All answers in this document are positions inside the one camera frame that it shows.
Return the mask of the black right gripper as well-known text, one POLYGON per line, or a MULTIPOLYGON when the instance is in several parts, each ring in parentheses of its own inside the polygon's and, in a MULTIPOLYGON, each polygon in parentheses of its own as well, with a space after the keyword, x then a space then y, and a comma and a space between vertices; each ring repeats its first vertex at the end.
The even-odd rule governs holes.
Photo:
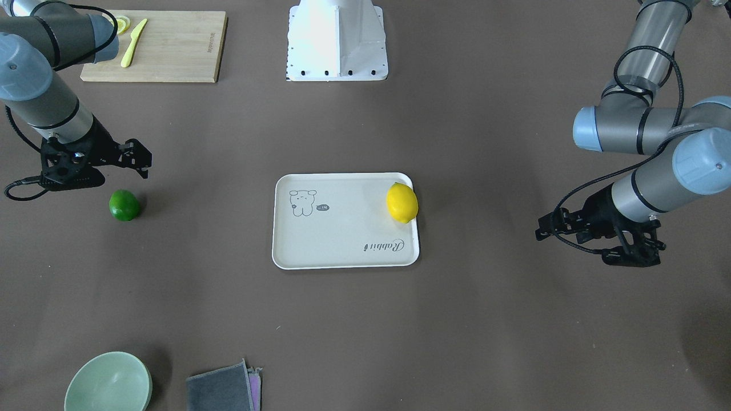
POLYGON ((80 139, 62 143, 61 135, 51 133, 40 147, 42 171, 39 185, 49 191, 99 187, 105 182, 98 166, 128 167, 148 179, 151 151, 137 139, 115 142, 97 118, 80 139))

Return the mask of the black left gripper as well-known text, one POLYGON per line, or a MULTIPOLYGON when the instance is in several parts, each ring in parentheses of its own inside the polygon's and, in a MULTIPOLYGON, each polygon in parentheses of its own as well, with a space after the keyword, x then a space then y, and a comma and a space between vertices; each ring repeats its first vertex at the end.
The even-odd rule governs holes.
POLYGON ((660 252, 666 249, 658 239, 660 223, 636 222, 628 219, 614 205, 613 185, 591 195, 582 209, 569 212, 558 207, 538 219, 535 239, 557 236, 565 244, 588 254, 599 255, 607 265, 647 268, 661 263, 660 252), (583 244, 590 240, 616 239, 612 248, 588 249, 583 244))

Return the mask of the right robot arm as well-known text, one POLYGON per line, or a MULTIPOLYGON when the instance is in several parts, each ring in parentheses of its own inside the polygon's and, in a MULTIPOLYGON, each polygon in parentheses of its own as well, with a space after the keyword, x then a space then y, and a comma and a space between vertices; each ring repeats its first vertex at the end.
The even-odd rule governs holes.
POLYGON ((39 175, 14 187, 43 192, 99 187, 101 166, 132 169, 148 177, 152 155, 136 139, 118 143, 58 75, 82 63, 107 62, 119 52, 118 22, 109 11, 63 1, 3 1, 2 103, 11 127, 20 117, 39 133, 39 175))

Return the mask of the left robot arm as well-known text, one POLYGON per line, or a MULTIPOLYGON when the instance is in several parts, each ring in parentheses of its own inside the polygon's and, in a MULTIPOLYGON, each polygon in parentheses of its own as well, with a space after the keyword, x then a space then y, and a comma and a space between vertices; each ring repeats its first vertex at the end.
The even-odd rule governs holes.
POLYGON ((608 265, 651 267, 666 245, 660 215, 729 189, 729 97, 684 108, 683 78, 674 59, 695 1, 642 1, 628 45, 600 104, 583 107, 573 124, 577 147, 644 155, 618 171, 621 179, 571 212, 559 203, 539 218, 537 240, 555 237, 599 255, 608 265))

